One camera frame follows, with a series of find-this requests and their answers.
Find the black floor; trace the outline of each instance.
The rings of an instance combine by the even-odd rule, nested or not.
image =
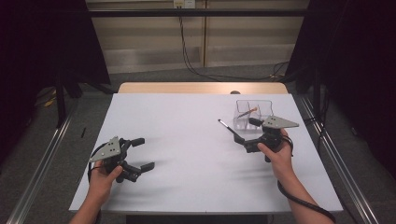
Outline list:
[[[200,73],[222,76],[267,77],[273,73],[273,66],[237,66],[211,69],[197,69]],[[229,77],[216,77],[224,81],[253,81]],[[125,81],[213,81],[200,77],[186,70],[172,70],[138,74],[112,75],[110,88],[117,90]],[[260,81],[273,81],[266,78]],[[67,95],[66,107],[74,110],[70,123],[64,134],[49,169],[44,173],[41,187],[38,189],[30,209],[23,218],[24,223],[67,223],[73,216],[68,211],[78,187],[78,182],[85,169],[87,159],[100,132],[106,111],[111,102],[111,95],[103,94],[85,84],[81,84],[84,94],[79,99],[70,99]],[[297,106],[301,108],[303,118],[308,118],[301,107],[301,97],[295,94],[294,83],[287,84],[288,91],[294,93]],[[6,223],[29,184],[35,169],[50,143],[57,124],[56,102],[44,107],[49,96],[37,99],[37,107],[32,122],[26,128],[12,154],[2,164],[0,176],[0,223]],[[318,135],[312,123],[307,122],[316,144]],[[340,108],[330,100],[326,128],[338,148],[347,168],[354,177],[363,195],[373,208],[379,223],[396,222],[396,183],[388,172],[372,156],[364,139],[351,131],[351,124]],[[355,203],[349,196],[335,166],[324,146],[320,147],[323,163],[329,177],[345,202],[351,215],[358,223],[364,223]],[[337,223],[354,223],[347,211],[335,214]],[[269,216],[269,223],[293,223],[291,214]],[[104,214],[103,223],[125,223],[125,216]]]

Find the wall outlet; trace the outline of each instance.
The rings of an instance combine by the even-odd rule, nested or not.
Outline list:
[[[184,8],[184,0],[174,0],[174,8]]]
[[[184,8],[195,8],[195,0],[184,0]]]

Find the table surface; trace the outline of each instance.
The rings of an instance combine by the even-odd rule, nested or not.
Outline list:
[[[229,94],[230,90],[269,90],[271,86],[285,93],[283,84],[128,83],[122,84],[120,92],[126,92],[126,86],[143,88],[145,84],[154,92],[163,91],[161,88],[174,91],[175,87],[183,87],[194,94],[123,93],[113,96],[95,147],[113,135],[129,139],[144,137],[146,144],[130,148],[126,160],[134,166],[155,161],[156,167],[142,174],[136,183],[115,183],[109,201],[102,208],[104,211],[145,215],[289,211],[287,199],[276,187],[271,164],[264,161],[261,153],[247,154],[217,121],[222,119],[233,127],[237,100],[271,101],[275,115],[302,124],[288,129],[294,142],[295,172],[319,205],[329,211],[342,210],[292,96]],[[209,86],[215,89],[211,93],[226,94],[198,93],[206,92]],[[262,133],[261,130],[237,132],[246,139]],[[78,210],[82,204],[89,186],[86,179],[82,177],[71,211]]]

